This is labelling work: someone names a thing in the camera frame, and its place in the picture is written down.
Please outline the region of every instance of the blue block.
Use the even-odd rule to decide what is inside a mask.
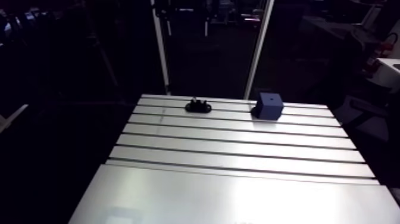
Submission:
[[[283,102],[279,94],[262,92],[251,113],[258,119],[278,120],[282,115]]]

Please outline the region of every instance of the white pole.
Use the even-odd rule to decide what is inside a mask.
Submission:
[[[251,88],[253,86],[255,72],[257,70],[258,60],[260,59],[261,50],[263,48],[265,34],[267,33],[268,22],[270,21],[272,7],[274,5],[274,0],[267,0],[265,3],[264,17],[262,18],[260,32],[258,34],[257,44],[255,46],[255,51],[253,55],[253,60],[251,62],[249,77],[246,84],[246,91],[244,99],[249,99]]]
[[[150,0],[150,2],[151,2],[151,5],[154,5],[154,0]],[[164,42],[163,42],[163,33],[161,32],[160,19],[155,15],[155,10],[152,10],[152,11],[153,11],[155,34],[157,36],[158,52],[160,53],[162,77],[164,78],[165,92],[167,93],[167,95],[171,95],[171,92],[168,89],[170,80],[168,78],[167,60],[165,59],[165,49],[164,49]]]
[[[207,21],[204,23],[204,36],[205,37],[208,36],[208,22]]]

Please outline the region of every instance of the black object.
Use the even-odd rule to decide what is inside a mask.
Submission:
[[[212,108],[211,105],[207,104],[207,100],[201,101],[193,97],[190,103],[186,104],[185,110],[194,113],[209,113]]]

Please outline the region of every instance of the table surface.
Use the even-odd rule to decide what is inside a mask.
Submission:
[[[378,60],[391,68],[393,71],[396,72],[396,74],[400,75],[400,69],[394,67],[395,64],[400,64],[400,59],[395,59],[395,58],[378,58]]]
[[[385,186],[102,165],[70,224],[399,224]]]
[[[142,95],[70,223],[400,223],[400,211],[324,105]]]
[[[325,105],[284,103],[278,121],[266,121],[251,116],[255,101],[199,98],[212,106],[202,114],[185,111],[190,99],[142,95],[109,164],[379,184]]]

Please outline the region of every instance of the table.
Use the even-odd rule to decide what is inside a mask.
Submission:
[[[391,88],[393,89],[392,92],[396,92],[400,86],[400,69],[394,67],[394,65],[400,64],[400,60],[394,58],[378,58],[378,60],[384,67],[379,69],[371,79],[367,80],[379,86]]]
[[[395,59],[395,58],[378,58],[378,60],[384,64],[385,66],[388,66],[390,69],[392,69],[396,74],[400,75],[400,69],[396,68],[394,65],[395,64],[400,64],[400,59]]]
[[[255,101],[208,98],[199,114],[189,100],[142,95],[70,223],[400,223],[326,106],[265,121]]]

